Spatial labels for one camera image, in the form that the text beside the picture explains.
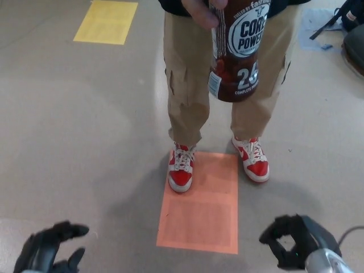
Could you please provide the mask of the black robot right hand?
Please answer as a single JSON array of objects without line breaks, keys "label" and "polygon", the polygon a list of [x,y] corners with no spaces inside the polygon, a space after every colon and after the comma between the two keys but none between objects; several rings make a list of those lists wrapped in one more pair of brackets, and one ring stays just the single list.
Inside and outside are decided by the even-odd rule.
[{"label": "black robot right hand", "polygon": [[[290,236],[295,244],[286,250],[278,239]],[[283,215],[276,217],[259,237],[260,243],[268,245],[283,270],[303,270],[308,256],[316,250],[328,249],[342,256],[335,237],[318,222],[308,216]]]}]

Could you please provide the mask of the person's right hand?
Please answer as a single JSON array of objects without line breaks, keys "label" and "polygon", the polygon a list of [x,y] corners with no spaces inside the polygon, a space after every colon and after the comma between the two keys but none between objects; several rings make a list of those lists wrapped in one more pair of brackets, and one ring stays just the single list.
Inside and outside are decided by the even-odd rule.
[{"label": "person's right hand", "polygon": [[[199,26],[207,30],[218,27],[218,18],[211,12],[204,1],[182,0],[181,3]],[[228,0],[210,0],[209,4],[212,4],[215,8],[222,10],[227,6]]]}]

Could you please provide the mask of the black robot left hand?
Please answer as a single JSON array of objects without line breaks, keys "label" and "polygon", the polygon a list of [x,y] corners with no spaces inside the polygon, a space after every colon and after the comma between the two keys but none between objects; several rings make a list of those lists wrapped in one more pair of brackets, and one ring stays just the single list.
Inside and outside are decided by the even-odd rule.
[{"label": "black robot left hand", "polygon": [[48,229],[31,234],[23,245],[14,266],[14,272],[79,272],[85,248],[77,249],[66,260],[56,262],[61,243],[83,237],[89,228],[69,221],[58,222]]}]

